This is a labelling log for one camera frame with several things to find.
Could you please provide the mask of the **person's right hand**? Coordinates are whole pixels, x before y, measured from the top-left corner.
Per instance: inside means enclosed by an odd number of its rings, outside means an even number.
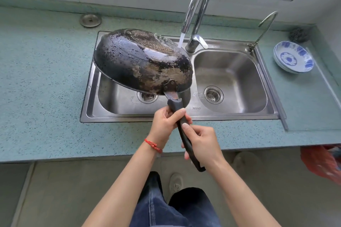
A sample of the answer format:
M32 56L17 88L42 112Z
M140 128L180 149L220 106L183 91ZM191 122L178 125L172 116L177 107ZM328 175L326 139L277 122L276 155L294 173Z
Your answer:
M219 166L226 163L214 128L199 125L199 137L189 140L192 144L194 156L210 174L215 173Z

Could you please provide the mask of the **person's left hand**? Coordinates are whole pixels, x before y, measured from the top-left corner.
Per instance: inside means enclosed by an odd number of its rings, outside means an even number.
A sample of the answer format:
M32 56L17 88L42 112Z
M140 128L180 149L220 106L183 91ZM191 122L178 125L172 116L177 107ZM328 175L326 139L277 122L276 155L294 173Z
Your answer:
M172 131L177 128L177 124L168 126L168 108L170 107L165 106L155 112L151 130L145 139L145 142L159 153L162 153ZM189 124L193 123L192 118L187 113L185 118Z

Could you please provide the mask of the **black frying pan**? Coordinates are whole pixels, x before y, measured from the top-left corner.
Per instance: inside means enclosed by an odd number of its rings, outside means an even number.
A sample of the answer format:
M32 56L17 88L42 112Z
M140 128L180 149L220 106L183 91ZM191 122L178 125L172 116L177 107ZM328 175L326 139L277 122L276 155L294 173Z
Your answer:
M119 85L166 96L173 113L184 108L179 94L190 89L193 67L186 51L172 40L139 29L118 29L101 37L92 61Z

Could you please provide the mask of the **person's right forearm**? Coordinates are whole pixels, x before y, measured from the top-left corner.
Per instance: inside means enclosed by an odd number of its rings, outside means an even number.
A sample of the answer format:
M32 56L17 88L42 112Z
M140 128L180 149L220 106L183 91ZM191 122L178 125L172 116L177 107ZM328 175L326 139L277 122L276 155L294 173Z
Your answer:
M214 159L206 169L222 189L238 227L281 227L223 157Z

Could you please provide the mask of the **person's left forearm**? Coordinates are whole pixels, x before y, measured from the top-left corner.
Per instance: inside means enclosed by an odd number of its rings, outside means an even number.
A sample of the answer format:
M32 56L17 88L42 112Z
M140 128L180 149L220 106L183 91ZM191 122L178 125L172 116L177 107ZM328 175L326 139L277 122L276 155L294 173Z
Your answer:
M157 153L143 142L82 227L129 227Z

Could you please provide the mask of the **metal sink drain strainer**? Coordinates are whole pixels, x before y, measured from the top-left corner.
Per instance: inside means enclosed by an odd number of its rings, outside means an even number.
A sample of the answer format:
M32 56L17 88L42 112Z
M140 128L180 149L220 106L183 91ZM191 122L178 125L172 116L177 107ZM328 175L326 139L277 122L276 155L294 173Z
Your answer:
M219 87L208 86L204 90L205 99L211 104L220 104L224 100L224 94Z
M152 104L158 99L158 95L148 94L144 92L137 92L137 98L140 102L144 104Z

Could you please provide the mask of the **person's left shoe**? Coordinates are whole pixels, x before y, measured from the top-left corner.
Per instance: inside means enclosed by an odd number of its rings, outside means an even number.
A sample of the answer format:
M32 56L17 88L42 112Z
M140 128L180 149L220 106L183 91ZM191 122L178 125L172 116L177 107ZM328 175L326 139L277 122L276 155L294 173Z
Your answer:
M183 189L183 177L179 173L173 173L169 180L169 197Z

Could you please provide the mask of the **stainless steel double sink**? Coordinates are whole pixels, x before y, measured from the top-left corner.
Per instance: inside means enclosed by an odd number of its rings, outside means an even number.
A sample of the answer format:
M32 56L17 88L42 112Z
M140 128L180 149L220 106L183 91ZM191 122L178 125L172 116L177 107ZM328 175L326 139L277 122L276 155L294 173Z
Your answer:
M207 39L208 48L198 46L190 54L193 78L190 90L179 94L193 120L268 120L286 119L259 48L248 52L247 42ZM224 100L211 104L204 97L208 86L219 87ZM151 121L154 113L166 106L159 96L144 104L137 92L104 76L92 63L80 122Z

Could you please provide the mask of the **person's blue jeans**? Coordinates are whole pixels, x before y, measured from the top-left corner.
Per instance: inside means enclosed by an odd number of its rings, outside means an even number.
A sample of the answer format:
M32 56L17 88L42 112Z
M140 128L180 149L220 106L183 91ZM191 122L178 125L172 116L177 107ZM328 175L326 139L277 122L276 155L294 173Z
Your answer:
M167 203L161 179L150 172L129 227L221 227L205 192L197 187L182 189Z

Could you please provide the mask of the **blue white porcelain bowl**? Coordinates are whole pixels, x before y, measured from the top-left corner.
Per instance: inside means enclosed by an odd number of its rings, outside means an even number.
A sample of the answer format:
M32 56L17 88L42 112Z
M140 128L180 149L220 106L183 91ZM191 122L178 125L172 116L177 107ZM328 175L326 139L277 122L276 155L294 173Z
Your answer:
M282 65L300 74L307 73L314 67L311 54L305 48L290 41L279 42L274 47L274 54Z
M275 54L273 54L273 58L274 58L275 63L277 64L277 66L280 67L282 70L284 70L284 71L286 71L286 72L288 72L288 73L291 73L291 74L300 74L300 73L295 72L295 71L292 71L292 70L288 69L287 67L285 67L284 65L282 65L282 64L279 62L279 60L277 59L277 57L276 57Z

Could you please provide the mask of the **tall chrome kitchen faucet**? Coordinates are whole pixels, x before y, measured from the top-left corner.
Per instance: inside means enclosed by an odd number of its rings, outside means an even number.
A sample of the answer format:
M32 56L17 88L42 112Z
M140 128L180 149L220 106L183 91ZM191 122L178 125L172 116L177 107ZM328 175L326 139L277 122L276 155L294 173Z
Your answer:
M185 35L188 33L192 19L194 18L195 12L198 10L197 19L194 23L193 31L190 35L190 39L185 47L188 53L194 53L198 45L201 45L204 49L208 48L207 43L198 34L199 27L201 25L203 16L208 6L209 0L191 0L188 11L185 15L185 20L181 27L181 34Z

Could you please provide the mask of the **round metal counter cap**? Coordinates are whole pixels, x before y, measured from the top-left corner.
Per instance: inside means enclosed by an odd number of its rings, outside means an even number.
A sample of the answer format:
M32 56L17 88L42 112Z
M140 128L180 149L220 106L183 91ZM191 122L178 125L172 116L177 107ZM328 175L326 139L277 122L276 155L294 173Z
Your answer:
M79 23L85 28L94 28L102 23L102 17L93 13L82 14L79 18Z

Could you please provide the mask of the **red plastic bag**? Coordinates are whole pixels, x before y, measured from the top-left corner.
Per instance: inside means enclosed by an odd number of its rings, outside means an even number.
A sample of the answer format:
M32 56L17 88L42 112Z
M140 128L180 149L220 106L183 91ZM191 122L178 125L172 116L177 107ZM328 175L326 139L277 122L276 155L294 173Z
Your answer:
M301 160L315 175L341 186L341 143L300 147Z

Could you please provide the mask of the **steel wool scrubber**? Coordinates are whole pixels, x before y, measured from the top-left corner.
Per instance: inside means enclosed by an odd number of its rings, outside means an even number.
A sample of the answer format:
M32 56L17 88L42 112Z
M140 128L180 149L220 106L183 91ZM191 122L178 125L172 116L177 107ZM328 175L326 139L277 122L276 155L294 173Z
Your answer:
M296 27L289 32L288 38L291 42L301 44L310 40L310 29Z

